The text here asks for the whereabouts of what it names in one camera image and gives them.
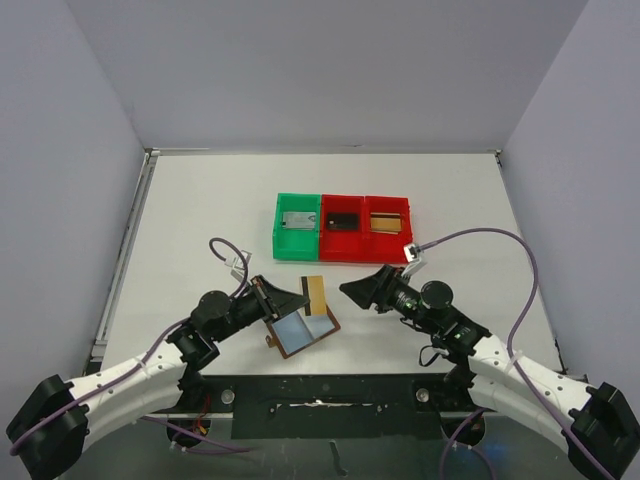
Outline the brown leather card holder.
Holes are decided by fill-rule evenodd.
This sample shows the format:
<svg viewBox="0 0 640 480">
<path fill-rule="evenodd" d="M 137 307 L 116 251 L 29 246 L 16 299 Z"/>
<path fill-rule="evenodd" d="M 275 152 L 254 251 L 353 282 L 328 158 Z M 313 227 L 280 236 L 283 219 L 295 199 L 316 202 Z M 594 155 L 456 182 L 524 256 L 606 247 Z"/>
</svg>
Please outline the brown leather card holder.
<svg viewBox="0 0 640 480">
<path fill-rule="evenodd" d="M 299 311 L 267 324 L 265 338 L 269 348 L 276 348 L 284 359 L 300 353 L 341 329 L 337 319 L 326 314 L 304 316 Z"/>
</svg>

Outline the striped gold card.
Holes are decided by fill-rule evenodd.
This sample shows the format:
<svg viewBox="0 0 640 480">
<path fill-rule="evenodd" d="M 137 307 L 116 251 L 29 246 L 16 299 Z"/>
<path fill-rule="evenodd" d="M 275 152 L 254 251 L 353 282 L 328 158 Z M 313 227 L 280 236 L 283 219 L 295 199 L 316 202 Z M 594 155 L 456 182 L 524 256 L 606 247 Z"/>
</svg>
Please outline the striped gold card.
<svg viewBox="0 0 640 480">
<path fill-rule="evenodd" d="M 326 303 L 324 278 L 321 275 L 302 276 L 300 284 L 302 294 L 309 300 L 303 308 L 304 315 L 306 317 L 327 315 L 329 309 Z"/>
</svg>

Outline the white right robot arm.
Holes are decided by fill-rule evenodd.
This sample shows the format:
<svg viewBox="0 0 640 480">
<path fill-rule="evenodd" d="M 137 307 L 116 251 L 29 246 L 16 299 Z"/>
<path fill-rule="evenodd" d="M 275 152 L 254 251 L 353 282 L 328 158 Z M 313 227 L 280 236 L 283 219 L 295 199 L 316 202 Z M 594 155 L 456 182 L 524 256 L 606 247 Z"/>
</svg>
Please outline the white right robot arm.
<svg viewBox="0 0 640 480">
<path fill-rule="evenodd" d="M 339 289 L 361 309 L 394 310 L 430 337 L 455 366 L 445 384 L 452 406 L 474 403 L 511 418 L 558 446 L 588 479 L 619 479 L 638 454 L 639 422 L 618 388 L 595 387 L 510 352 L 454 306 L 446 283 L 430 281 L 416 290 L 401 269 L 385 265 Z"/>
</svg>

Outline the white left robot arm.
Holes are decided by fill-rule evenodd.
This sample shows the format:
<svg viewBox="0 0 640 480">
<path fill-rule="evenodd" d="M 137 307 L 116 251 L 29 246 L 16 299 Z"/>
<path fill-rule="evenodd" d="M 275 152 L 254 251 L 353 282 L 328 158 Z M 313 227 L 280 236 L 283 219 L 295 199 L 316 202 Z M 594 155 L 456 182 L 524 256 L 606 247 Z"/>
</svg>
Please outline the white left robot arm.
<svg viewBox="0 0 640 480">
<path fill-rule="evenodd" d="M 253 277 L 235 297 L 204 294 L 191 314 L 169 326 L 144 353 L 92 375 L 42 380 L 10 421 L 10 455 L 33 479 L 55 479 L 104 436 L 157 411 L 200 405 L 200 371 L 218 343 L 257 321 L 279 321 L 308 297 Z"/>
</svg>

